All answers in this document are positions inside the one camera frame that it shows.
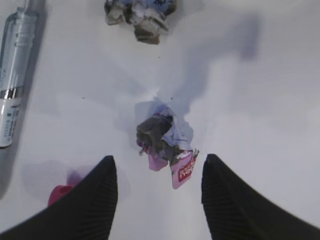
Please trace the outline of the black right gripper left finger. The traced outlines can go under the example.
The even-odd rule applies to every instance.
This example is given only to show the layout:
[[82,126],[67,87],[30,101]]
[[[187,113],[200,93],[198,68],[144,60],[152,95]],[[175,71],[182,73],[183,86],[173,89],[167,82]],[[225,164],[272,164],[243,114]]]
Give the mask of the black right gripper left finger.
[[0,234],[2,240],[107,240],[118,203],[117,168],[105,156],[69,193]]

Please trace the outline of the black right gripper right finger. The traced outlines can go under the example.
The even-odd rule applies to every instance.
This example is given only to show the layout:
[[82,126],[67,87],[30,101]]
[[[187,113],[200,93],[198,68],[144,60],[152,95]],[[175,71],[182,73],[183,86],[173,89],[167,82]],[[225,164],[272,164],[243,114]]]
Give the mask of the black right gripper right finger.
[[213,240],[318,240],[320,229],[254,190],[217,155],[203,165],[201,202]]

